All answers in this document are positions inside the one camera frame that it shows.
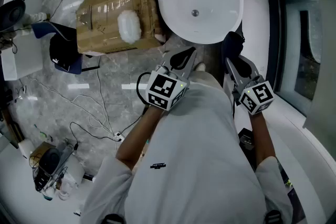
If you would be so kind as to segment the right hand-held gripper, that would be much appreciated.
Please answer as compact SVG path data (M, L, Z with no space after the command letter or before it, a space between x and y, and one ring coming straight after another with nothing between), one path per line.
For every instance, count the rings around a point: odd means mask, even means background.
M226 58L226 67L236 85L233 97L237 105L243 105L250 115L258 114L271 105L274 92L251 60L244 56L233 61Z

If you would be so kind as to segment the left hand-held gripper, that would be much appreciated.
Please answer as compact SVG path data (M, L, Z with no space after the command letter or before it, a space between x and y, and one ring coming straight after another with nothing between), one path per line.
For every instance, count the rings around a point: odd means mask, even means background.
M187 78L193 69L196 55L195 47L180 47L166 52L162 66L151 72L145 90L146 102L166 111L174 107L189 88Z

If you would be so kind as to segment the dark wiping cloth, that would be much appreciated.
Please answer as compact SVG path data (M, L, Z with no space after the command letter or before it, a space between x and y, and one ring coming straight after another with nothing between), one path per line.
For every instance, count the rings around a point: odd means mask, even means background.
M245 42L244 37L240 34L230 31L225 39L223 40L221 46L222 54L222 64L224 71L228 74L228 69L226 67L226 59L228 58L234 67L237 69L241 77L247 78L251 74L251 67L248 63L240 59L240 53L243 50L243 43Z

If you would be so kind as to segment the person's left forearm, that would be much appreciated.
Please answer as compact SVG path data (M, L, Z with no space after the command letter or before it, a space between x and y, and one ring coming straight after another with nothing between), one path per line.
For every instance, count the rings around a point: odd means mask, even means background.
M133 170L138 162L142 150L155 131L162 114L162 109L150 106L117 150L116 159L130 170Z

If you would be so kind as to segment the person's right forearm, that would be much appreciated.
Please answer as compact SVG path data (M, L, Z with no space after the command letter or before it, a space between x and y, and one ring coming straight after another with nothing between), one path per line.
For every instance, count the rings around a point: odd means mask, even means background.
M276 158L276 153L263 114L260 112L250 115L249 118L254 135L256 165L258 167L265 159Z

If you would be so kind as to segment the person's beige trousers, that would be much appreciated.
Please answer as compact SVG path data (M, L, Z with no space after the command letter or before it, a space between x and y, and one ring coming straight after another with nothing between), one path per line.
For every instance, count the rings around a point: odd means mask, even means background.
M189 76L189 81L204 84L219 90L223 89L216 78L206 71L193 71Z

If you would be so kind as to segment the dark-framed window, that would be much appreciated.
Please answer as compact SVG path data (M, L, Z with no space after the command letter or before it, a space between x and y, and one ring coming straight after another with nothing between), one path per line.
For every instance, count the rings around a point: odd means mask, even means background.
M268 0L269 51L266 79L275 94L307 115L316 91L321 56L319 0Z

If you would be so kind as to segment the small black box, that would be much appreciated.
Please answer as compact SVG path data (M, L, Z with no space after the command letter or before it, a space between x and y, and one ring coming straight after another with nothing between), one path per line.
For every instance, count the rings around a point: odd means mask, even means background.
M243 128L239 133L239 144L241 148L244 148L248 151L252 151L254 149L254 135L251 130Z

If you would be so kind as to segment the large cardboard box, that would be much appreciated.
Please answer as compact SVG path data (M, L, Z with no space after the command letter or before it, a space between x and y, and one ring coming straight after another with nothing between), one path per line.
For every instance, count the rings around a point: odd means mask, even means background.
M118 16L123 11L135 12L139 18L140 38L132 44L120 36ZM82 54L147 49L166 41L156 0L84 0L76 16L77 46Z

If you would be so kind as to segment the person's white t-shirt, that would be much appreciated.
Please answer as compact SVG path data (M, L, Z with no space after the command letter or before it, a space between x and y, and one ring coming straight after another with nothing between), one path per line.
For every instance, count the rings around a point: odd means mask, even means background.
M103 160L80 224L101 224L109 214L125 224L264 224L274 209L283 224L292 222L277 159L251 167L217 88L192 83L163 112L133 170L115 156Z

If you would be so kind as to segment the navy chair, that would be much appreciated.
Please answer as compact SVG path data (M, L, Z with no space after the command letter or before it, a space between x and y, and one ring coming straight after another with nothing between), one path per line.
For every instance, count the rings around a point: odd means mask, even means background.
M77 32L76 32L76 29L74 28L67 27L67 26L60 25L60 24L54 24L49 21L33 23L31 26L32 26L34 35L37 39L40 39L48 34L53 34L53 35L61 35L67 41L74 40L77 42ZM53 63L57 70L63 71L66 73L71 73L71 74L81 74L82 72L85 72L85 71L90 71L90 70L95 70L95 69L100 68L99 65L94 66L94 67L89 67L89 68L83 68L82 60L83 60L83 54L79 53L78 59L72 65L70 65L68 69L63 68L54 62Z

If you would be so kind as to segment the small white box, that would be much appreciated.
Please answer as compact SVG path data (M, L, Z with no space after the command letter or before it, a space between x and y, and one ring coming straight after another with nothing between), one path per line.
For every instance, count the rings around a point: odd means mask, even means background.
M29 159L31 153L35 150L35 147L30 139L24 139L23 141L18 143L18 148L21 154Z

